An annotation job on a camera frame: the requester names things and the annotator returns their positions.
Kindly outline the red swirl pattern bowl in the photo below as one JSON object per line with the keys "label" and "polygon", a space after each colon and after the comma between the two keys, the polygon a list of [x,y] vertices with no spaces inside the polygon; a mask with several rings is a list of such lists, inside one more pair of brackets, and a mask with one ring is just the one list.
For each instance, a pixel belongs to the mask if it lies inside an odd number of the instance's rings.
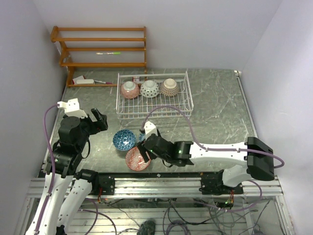
{"label": "red swirl pattern bowl", "polygon": [[128,151],[125,161],[128,168],[133,171],[143,171],[150,165],[151,162],[150,160],[148,162],[144,161],[144,158],[137,147]]}

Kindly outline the pink floral pattern bowl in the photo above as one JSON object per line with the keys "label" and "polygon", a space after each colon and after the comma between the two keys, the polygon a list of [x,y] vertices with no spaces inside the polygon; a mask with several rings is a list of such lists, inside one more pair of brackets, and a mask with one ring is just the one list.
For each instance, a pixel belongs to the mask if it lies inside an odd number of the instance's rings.
{"label": "pink floral pattern bowl", "polygon": [[140,89],[135,82],[127,81],[121,85],[121,93],[124,98],[133,99],[139,95]]}

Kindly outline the red circle pattern bowl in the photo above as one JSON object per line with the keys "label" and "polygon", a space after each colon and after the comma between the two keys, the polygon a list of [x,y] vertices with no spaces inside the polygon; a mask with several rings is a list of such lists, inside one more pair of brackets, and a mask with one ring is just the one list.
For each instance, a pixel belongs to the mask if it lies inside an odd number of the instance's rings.
{"label": "red circle pattern bowl", "polygon": [[146,80],[140,87],[140,94],[146,98],[154,98],[159,94],[159,85],[153,80]]}

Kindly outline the brown lattice pattern bowl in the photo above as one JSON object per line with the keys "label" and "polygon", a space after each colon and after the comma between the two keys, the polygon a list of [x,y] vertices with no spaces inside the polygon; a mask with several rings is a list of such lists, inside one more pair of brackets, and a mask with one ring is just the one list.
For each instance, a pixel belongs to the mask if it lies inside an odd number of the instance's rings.
{"label": "brown lattice pattern bowl", "polygon": [[176,96],[179,93],[179,87],[177,82],[172,78],[164,80],[160,84],[160,93],[169,97]]}

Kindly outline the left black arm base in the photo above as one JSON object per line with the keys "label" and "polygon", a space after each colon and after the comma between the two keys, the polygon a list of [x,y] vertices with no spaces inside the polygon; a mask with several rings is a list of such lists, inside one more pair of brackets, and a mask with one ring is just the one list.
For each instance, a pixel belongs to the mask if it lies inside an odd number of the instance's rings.
{"label": "left black arm base", "polygon": [[100,195],[114,195],[115,179],[112,176],[99,177]]}

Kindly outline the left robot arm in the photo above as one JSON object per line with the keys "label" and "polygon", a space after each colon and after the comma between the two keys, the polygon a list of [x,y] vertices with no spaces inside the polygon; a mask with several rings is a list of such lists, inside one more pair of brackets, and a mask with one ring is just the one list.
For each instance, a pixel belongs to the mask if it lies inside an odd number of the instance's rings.
{"label": "left robot arm", "polygon": [[79,207],[88,194],[100,189],[96,171],[77,167],[83,159],[89,137],[108,129],[107,116],[96,108],[88,114],[66,113],[58,130],[59,139],[48,147],[45,186],[28,235],[65,235]]}

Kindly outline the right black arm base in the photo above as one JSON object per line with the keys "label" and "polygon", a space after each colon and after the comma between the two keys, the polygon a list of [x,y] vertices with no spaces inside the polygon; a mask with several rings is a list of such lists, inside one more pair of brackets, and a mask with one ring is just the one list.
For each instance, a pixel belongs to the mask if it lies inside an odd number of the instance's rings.
{"label": "right black arm base", "polygon": [[199,191],[202,195],[224,195],[232,192],[237,195],[244,193],[241,184],[238,184],[236,187],[228,187],[221,180],[214,178],[201,178],[200,183]]}

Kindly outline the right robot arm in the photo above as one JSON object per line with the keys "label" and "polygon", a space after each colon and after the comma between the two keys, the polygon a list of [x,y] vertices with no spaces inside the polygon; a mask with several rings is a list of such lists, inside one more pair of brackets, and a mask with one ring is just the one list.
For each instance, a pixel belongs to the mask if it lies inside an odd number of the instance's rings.
{"label": "right robot arm", "polygon": [[169,167],[185,167],[219,162],[233,166],[216,173],[217,179],[204,188],[210,194],[225,194],[243,181],[274,180],[273,150],[256,137],[234,144],[196,144],[192,141],[170,142],[160,134],[151,134],[137,144],[144,162],[160,158]]}

